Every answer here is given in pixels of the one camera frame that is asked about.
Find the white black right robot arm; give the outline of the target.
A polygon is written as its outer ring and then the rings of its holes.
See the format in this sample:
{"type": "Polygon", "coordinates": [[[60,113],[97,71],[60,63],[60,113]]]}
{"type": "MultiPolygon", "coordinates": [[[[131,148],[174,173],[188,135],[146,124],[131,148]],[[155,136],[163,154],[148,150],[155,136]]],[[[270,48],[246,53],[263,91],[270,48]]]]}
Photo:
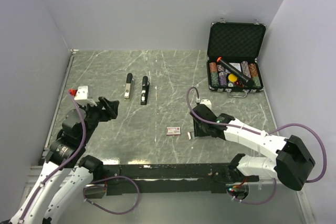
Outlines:
{"type": "Polygon", "coordinates": [[[295,191],[300,191],[308,181],[315,161],[299,137],[269,135],[231,115],[216,116],[204,104],[191,109],[190,115],[205,135],[240,144],[261,154],[260,157],[236,155],[229,168],[233,180],[249,176],[275,178],[295,191]]]}

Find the red white staple box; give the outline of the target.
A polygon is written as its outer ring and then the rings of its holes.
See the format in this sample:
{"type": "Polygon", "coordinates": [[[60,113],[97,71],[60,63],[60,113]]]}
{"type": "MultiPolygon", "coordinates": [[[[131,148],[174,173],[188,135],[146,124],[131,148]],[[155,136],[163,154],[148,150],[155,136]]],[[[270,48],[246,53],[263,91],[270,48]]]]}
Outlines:
{"type": "Polygon", "coordinates": [[[167,127],[167,136],[171,135],[181,135],[181,128],[180,127],[167,127]]]}

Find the yellow round chip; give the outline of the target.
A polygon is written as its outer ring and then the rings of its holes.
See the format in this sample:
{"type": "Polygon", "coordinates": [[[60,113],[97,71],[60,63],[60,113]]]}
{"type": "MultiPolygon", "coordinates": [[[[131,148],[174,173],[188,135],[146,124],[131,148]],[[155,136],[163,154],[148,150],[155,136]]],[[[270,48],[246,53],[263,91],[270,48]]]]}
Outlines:
{"type": "Polygon", "coordinates": [[[238,80],[238,78],[234,74],[231,73],[231,74],[228,75],[228,81],[229,82],[233,82],[234,83],[237,80],[238,80]]]}

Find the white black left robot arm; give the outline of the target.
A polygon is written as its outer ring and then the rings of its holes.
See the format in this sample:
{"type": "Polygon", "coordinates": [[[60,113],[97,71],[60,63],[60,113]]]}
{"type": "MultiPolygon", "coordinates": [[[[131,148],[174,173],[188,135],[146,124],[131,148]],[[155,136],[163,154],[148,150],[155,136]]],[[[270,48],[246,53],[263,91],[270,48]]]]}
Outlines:
{"type": "Polygon", "coordinates": [[[119,101],[99,97],[98,102],[71,99],[57,139],[51,144],[40,175],[17,213],[6,223],[56,223],[70,198],[89,183],[103,178],[103,162],[83,157],[86,144],[100,122],[118,116],[119,101]]]}

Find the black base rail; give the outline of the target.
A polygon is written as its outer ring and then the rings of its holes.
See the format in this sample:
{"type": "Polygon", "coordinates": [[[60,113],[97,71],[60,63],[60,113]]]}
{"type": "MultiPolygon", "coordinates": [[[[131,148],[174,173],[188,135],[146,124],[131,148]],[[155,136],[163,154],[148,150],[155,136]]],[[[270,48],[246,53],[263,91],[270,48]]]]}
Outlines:
{"type": "Polygon", "coordinates": [[[225,194],[227,185],[259,181],[258,176],[243,175],[229,163],[103,165],[82,161],[79,167],[82,166],[93,174],[97,184],[103,184],[101,179],[120,176],[107,181],[108,196],[137,192],[124,177],[132,179],[143,194],[198,191],[225,194]]]}

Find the beige and black stapler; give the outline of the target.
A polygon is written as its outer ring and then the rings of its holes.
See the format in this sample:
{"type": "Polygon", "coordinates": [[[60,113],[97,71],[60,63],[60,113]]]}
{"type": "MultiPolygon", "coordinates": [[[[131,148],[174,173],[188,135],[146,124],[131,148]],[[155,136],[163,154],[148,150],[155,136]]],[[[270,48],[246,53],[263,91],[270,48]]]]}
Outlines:
{"type": "Polygon", "coordinates": [[[124,99],[126,101],[131,100],[132,90],[134,86],[134,77],[132,73],[127,74],[127,79],[125,83],[125,92],[124,92],[124,99]]]}

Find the black tube with orange cap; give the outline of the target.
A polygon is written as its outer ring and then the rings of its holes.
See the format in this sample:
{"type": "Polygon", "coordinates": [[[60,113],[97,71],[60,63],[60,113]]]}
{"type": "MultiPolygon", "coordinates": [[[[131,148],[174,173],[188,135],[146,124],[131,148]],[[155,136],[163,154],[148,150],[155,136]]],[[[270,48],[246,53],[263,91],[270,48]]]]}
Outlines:
{"type": "Polygon", "coordinates": [[[231,73],[238,77],[246,87],[252,88],[254,86],[255,83],[252,78],[246,76],[241,71],[238,71],[234,66],[222,60],[221,57],[218,57],[216,61],[220,63],[225,69],[228,69],[231,73]]]}

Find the black poker chip case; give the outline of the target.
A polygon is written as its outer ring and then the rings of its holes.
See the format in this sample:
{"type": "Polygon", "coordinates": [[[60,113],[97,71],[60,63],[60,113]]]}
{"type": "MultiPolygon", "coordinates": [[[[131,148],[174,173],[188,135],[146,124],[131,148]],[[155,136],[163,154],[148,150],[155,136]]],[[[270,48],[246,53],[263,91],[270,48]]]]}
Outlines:
{"type": "Polygon", "coordinates": [[[210,27],[206,68],[208,88],[213,92],[237,92],[246,97],[249,93],[259,93],[264,89],[258,56],[266,33],[266,25],[254,23],[213,22],[210,27]],[[222,60],[234,66],[254,81],[252,88],[246,87],[238,78],[229,82],[231,72],[216,60],[222,60]]]}

